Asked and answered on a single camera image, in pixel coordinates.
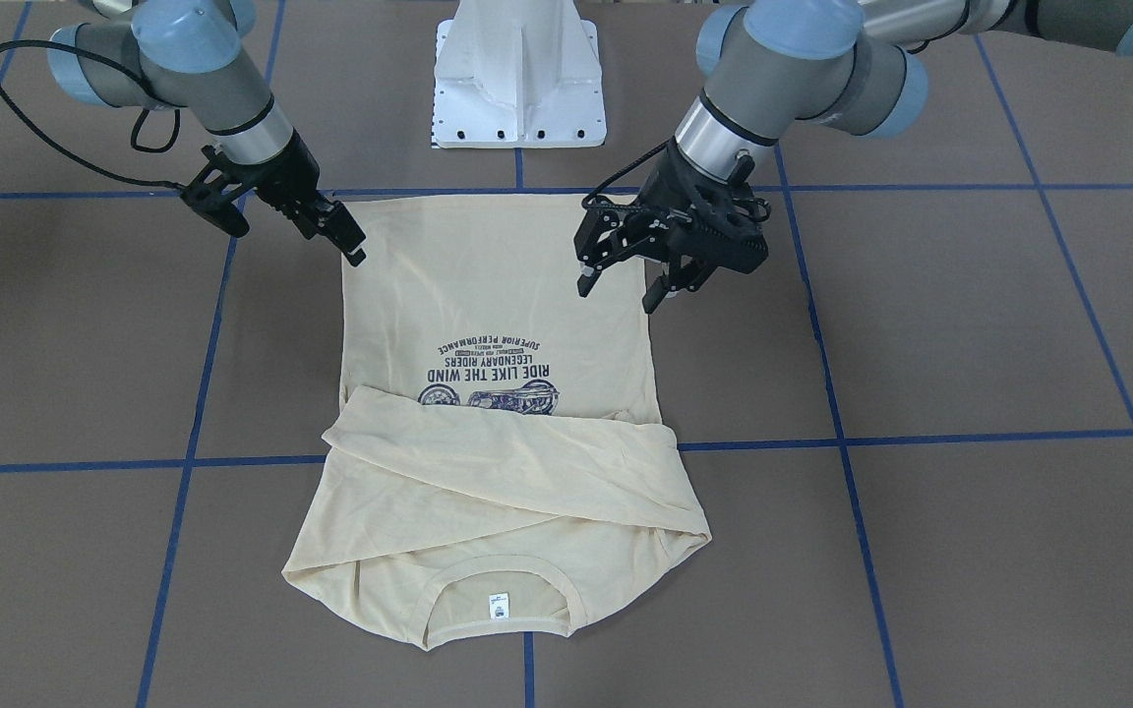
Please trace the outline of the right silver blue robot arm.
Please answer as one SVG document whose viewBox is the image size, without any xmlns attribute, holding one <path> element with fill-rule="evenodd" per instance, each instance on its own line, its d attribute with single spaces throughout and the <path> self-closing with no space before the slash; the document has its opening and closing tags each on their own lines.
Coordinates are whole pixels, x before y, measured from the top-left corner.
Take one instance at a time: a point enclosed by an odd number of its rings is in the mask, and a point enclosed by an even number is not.
<svg viewBox="0 0 1133 708">
<path fill-rule="evenodd" d="M 186 206 L 229 236 L 247 233 L 235 202 L 253 191 L 303 237 L 323 236 L 351 265 L 364 232 L 320 193 L 320 167 L 271 94 L 242 39 L 249 1 L 93 1 L 100 20 L 51 35 L 46 59 L 60 89 L 93 106 L 189 109 L 212 137 Z"/>
</svg>

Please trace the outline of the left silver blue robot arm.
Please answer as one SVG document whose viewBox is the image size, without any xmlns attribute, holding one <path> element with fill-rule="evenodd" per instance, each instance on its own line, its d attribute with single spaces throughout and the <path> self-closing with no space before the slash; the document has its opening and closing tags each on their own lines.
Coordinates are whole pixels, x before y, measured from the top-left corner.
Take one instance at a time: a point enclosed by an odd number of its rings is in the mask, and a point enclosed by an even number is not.
<svg viewBox="0 0 1133 708">
<path fill-rule="evenodd" d="M 767 261 L 768 202 L 749 184 L 796 122 L 880 139 L 908 130 L 929 93 L 917 52 L 993 29 L 1133 57 L 1133 1 L 755 1 L 724 6 L 696 44 L 705 82 L 628 205 L 597 187 L 574 237 L 580 296 L 621 262 L 661 264 L 644 312 L 718 268 Z"/>
</svg>

